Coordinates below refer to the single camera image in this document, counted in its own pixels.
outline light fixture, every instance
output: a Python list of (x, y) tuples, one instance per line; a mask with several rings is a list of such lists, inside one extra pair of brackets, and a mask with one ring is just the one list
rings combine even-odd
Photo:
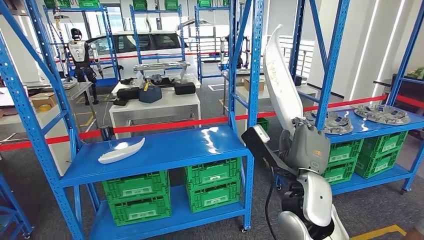
[[(392, 46), (393, 37), (395, 36), (396, 28), (398, 27), (399, 19), (401, 18), (402, 9), (404, 8), (404, 3), (405, 3), (405, 0), (402, 0), (400, 2), (399, 10), (397, 10), (396, 20), (394, 21), (393, 29), (391, 30), (390, 38), (387, 43), (387, 48), (385, 49), (383, 62), (381, 63), (381, 66), (380, 66), (380, 72), (378, 72), (377, 82), (380, 82), (380, 79), (382, 77), (383, 69), (386, 65), (387, 56), (389, 55), (390, 47)], [(374, 90), (372, 91), (372, 97), (376, 96), (378, 86), (379, 86), (378, 84), (375, 84)]]
[(358, 68), (356, 70), (355, 80), (353, 81), (352, 92), (350, 92), (349, 101), (354, 97), (355, 88), (357, 86), (359, 73), (361, 72), (362, 62), (364, 60), (365, 51), (367, 50), (368, 40), (370, 39), (371, 29), (373, 28), (374, 18), (376, 16), (377, 8), (379, 6), (380, 0), (375, 1), (374, 10), (372, 11), (371, 21), (369, 22), (368, 32), (366, 33), (365, 42), (363, 43), (362, 53), (360, 55)]

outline table leg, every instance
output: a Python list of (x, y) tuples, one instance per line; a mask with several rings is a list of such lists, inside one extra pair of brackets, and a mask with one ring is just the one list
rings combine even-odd
[(90, 103), (91, 113), (93, 114), (93, 122), (94, 122), (96, 128), (99, 129), (99, 123), (97, 122), (96, 112), (94, 111), (93, 103), (91, 101), (90, 91), (87, 88), (87, 90), (85, 90), (85, 92), (87, 93), (88, 102)]
[(224, 99), (222, 100), (222, 114), (225, 115), (225, 102), (226, 102), (226, 96), (227, 96), (227, 80), (225, 77), (224, 79)]

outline monitor screen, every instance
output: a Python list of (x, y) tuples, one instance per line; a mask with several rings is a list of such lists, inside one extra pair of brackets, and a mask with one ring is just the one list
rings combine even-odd
[[(26, 96), (28, 97), (28, 89), (27, 86), (23, 86), (25, 89)], [(0, 87), (0, 107), (12, 107), (14, 106), (14, 102), (12, 100), (12, 96), (9, 93), (7, 87)]]

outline black cable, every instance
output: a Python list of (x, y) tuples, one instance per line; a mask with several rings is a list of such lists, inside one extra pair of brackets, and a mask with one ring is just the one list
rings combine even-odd
[(274, 169), (272, 167), (271, 167), (271, 171), (272, 171), (271, 186), (269, 188), (268, 196), (266, 197), (266, 201), (265, 201), (265, 218), (266, 218), (266, 223), (268, 224), (268, 227), (269, 227), (269, 231), (272, 234), (272, 237), (274, 238), (274, 240), (277, 240), (277, 236), (273, 230), (273, 226), (271, 226), (270, 216), (268, 214), (268, 205), (270, 203), (271, 195), (273, 194), (273, 189), (274, 189)]

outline black case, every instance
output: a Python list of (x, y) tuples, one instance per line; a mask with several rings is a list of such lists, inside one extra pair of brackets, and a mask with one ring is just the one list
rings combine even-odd
[(173, 88), (176, 95), (194, 94), (196, 92), (196, 86), (192, 82), (175, 83)]
[(140, 91), (140, 88), (138, 88), (137, 86), (121, 88), (116, 93), (116, 96), (119, 99), (125, 99), (125, 100), (139, 99), (139, 91)]

